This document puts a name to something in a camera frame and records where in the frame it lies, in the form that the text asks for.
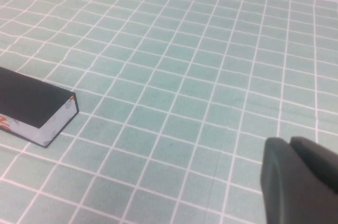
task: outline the grid mat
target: grid mat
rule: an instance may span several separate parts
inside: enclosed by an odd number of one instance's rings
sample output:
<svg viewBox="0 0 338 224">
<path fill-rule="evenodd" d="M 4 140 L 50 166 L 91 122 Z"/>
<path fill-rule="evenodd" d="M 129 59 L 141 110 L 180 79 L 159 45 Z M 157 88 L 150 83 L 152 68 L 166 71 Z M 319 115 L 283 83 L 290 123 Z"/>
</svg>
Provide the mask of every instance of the grid mat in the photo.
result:
<svg viewBox="0 0 338 224">
<path fill-rule="evenodd" d="M 0 133 L 0 222 L 261 224 L 264 139 L 338 152 L 337 3 L 0 0 L 0 65 L 77 93 Z"/>
</svg>

